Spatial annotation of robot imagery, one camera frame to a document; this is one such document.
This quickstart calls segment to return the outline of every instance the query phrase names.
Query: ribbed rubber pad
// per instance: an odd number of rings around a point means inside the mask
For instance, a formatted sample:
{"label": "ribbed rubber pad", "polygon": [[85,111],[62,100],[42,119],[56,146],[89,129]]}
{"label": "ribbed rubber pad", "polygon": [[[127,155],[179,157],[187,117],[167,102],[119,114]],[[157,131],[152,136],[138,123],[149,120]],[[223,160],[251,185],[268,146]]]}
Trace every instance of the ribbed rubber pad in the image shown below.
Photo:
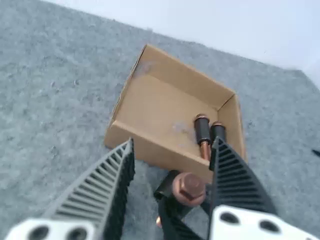
{"label": "ribbed rubber pad", "polygon": [[87,220],[96,237],[118,240],[127,193],[135,174],[133,140],[112,149],[84,172],[43,215],[55,220]]}
{"label": "ribbed rubber pad", "polygon": [[270,214],[276,208],[246,162],[226,142],[216,137],[212,145],[214,164],[212,208],[229,205]]}

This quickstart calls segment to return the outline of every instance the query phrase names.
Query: open cardboard box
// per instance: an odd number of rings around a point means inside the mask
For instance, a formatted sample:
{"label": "open cardboard box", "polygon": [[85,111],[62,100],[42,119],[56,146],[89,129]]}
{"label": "open cardboard box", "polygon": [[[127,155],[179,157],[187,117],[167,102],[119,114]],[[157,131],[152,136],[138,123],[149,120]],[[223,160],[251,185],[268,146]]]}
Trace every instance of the open cardboard box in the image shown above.
{"label": "open cardboard box", "polygon": [[241,111],[234,91],[146,45],[126,81],[104,143],[110,148],[134,139],[137,159],[168,170],[192,172],[212,181],[200,157],[195,116],[206,114],[226,127],[227,142],[246,159]]}

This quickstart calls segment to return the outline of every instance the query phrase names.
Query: carpet floor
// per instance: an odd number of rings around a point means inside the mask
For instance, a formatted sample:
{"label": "carpet floor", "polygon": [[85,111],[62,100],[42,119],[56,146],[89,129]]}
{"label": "carpet floor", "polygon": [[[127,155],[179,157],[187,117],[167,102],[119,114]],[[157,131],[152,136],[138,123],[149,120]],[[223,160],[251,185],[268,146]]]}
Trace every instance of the carpet floor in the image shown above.
{"label": "carpet floor", "polygon": [[[146,43],[237,92],[249,166],[280,216],[320,237],[320,92],[302,72],[40,1],[0,1],[0,23],[0,238],[108,152],[106,126]],[[152,193],[165,174],[136,161],[123,240],[163,239]],[[199,209],[186,222],[206,236]]]}

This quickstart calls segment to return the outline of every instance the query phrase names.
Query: copper bolt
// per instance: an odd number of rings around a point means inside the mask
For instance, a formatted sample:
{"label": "copper bolt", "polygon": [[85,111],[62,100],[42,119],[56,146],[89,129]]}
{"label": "copper bolt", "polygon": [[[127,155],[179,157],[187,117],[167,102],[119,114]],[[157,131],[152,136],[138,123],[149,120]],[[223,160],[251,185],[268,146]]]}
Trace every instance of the copper bolt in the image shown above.
{"label": "copper bolt", "polygon": [[195,116],[194,130],[196,142],[200,148],[200,155],[203,159],[210,161],[211,158],[211,137],[209,128],[209,118],[207,115],[201,113]]}
{"label": "copper bolt", "polygon": [[203,159],[210,161],[211,149],[207,141],[203,141],[200,143],[200,154]]}
{"label": "copper bolt", "polygon": [[197,175],[191,172],[183,172],[173,180],[172,193],[181,204],[195,207],[205,200],[206,186]]}
{"label": "copper bolt", "polygon": [[159,228],[162,228],[160,216],[158,216],[158,217],[156,218],[155,224],[156,224]]}

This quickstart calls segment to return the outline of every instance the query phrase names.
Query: hex bolt head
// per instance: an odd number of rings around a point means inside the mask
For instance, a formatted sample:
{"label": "hex bolt head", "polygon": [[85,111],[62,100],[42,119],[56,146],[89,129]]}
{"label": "hex bolt head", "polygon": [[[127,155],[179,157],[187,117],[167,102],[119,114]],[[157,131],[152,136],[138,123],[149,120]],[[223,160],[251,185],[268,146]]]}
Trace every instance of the hex bolt head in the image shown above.
{"label": "hex bolt head", "polygon": [[183,172],[173,180],[172,193],[181,204],[195,207],[205,200],[206,186],[197,175],[191,172]]}

